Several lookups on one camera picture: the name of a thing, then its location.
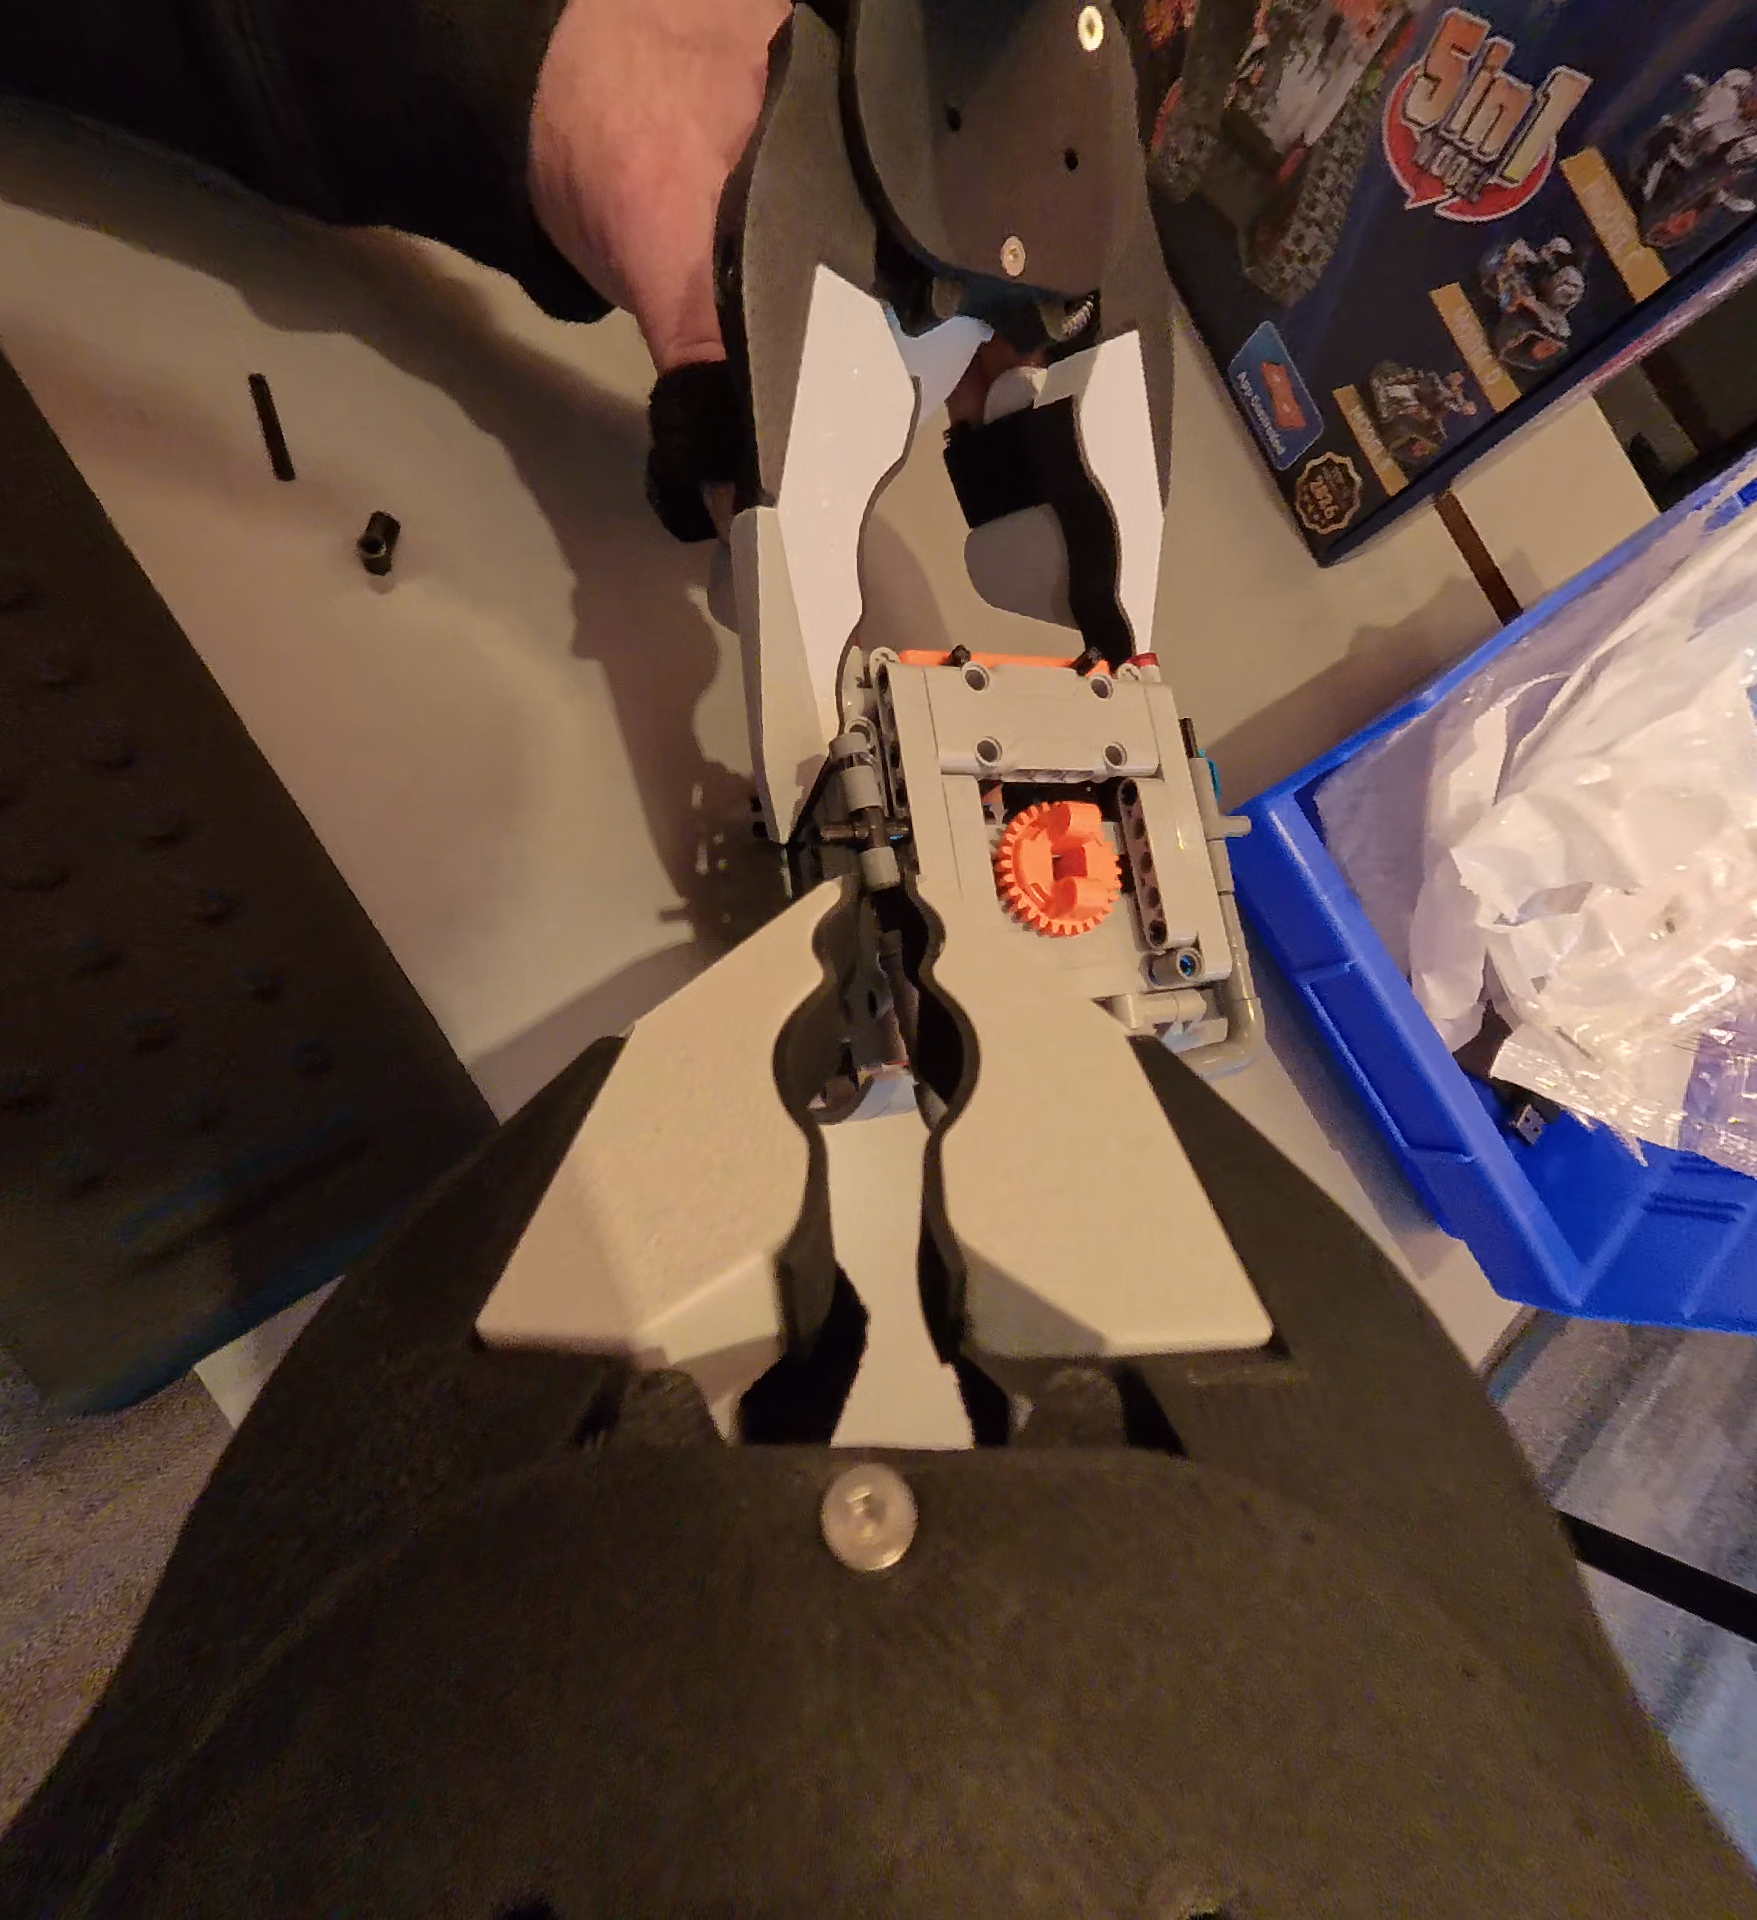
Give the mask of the grey toy brick model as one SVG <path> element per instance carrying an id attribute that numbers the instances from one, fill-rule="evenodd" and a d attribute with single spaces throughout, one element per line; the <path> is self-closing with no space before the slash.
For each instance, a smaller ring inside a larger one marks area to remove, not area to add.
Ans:
<path id="1" fill-rule="evenodd" d="M 1220 808 L 1155 665 L 849 647 L 838 736 L 786 847 L 791 886 L 883 852 L 931 909 L 1006 940 L 1201 1077 L 1264 1041 Z"/>

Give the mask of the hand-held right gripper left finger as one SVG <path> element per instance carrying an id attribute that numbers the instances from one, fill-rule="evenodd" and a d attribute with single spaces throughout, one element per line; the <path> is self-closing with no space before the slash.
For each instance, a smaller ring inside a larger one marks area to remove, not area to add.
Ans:
<path id="1" fill-rule="evenodd" d="M 837 1037 L 832 880 L 635 1021 L 479 1308 L 491 1349 L 624 1357 L 745 1393 L 835 1290 L 808 1102 Z"/>

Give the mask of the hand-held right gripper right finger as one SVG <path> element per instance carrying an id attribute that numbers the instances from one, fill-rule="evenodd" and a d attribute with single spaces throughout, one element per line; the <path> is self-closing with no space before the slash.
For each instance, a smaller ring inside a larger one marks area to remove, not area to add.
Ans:
<path id="1" fill-rule="evenodd" d="M 917 1290 L 938 1357 L 1003 1387 L 1062 1365 L 1239 1360 L 1274 1321 L 1147 1072 L 1178 1071 L 1013 931 L 906 886 L 926 1118 Z"/>

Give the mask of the person's left forearm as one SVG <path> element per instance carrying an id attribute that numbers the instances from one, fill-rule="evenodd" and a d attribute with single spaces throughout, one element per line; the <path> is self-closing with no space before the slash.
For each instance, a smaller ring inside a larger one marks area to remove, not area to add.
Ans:
<path id="1" fill-rule="evenodd" d="M 337 228 L 427 237 L 558 321 L 610 305 L 532 210 L 560 2 L 0 2 L 0 91 Z"/>

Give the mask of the person's left hand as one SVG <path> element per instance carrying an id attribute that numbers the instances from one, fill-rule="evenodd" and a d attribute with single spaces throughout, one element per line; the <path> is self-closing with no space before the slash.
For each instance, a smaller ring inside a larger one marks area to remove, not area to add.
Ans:
<path id="1" fill-rule="evenodd" d="M 718 362 L 714 229 L 786 2 L 568 2 L 541 62 L 528 185 L 554 249 L 659 373 Z"/>

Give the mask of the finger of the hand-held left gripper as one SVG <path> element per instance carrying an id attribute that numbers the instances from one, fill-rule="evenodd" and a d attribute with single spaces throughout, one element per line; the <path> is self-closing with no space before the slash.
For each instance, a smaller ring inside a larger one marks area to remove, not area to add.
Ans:
<path id="1" fill-rule="evenodd" d="M 922 406 L 950 398 L 987 337 L 975 317 L 903 334 L 886 302 L 814 270 L 781 477 L 729 527 L 752 776 L 781 845 L 794 840 L 842 732 L 837 687 L 866 610 L 866 520 L 912 450 Z"/>
<path id="2" fill-rule="evenodd" d="M 1130 329 L 1049 364 L 988 344 L 954 391 L 954 497 L 985 601 L 1150 658 L 1169 487 L 1169 349 Z"/>

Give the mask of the robot kit box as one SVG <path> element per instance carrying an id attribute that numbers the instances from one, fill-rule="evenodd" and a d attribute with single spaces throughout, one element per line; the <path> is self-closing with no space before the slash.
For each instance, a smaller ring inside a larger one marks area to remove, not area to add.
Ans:
<path id="1" fill-rule="evenodd" d="M 1336 564 L 1757 270 L 1757 2 L 1153 2 L 1160 241 Z"/>

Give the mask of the clear plastic bags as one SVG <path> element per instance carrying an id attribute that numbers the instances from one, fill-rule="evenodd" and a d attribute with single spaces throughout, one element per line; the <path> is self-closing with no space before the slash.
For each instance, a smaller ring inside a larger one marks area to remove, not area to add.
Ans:
<path id="1" fill-rule="evenodd" d="M 1498 1081 L 1757 1179 L 1757 491 L 1702 522 L 1437 710 L 1408 972 Z"/>

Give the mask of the blue plastic bin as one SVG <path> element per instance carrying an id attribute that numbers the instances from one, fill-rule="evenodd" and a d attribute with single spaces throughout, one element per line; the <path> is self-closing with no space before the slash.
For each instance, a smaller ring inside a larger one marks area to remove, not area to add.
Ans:
<path id="1" fill-rule="evenodd" d="M 1570 1316 L 1757 1334 L 1757 1182 L 1649 1145 L 1646 1160 L 1578 1121 L 1525 1139 L 1420 1008 L 1334 860 L 1316 796 L 1376 747 L 1412 747 L 1467 682 L 1570 612 L 1627 610 L 1658 562 L 1757 505 L 1757 465 L 1692 491 L 1474 654 L 1247 800 L 1235 847 L 1247 924 L 1418 1199 L 1508 1302 Z"/>

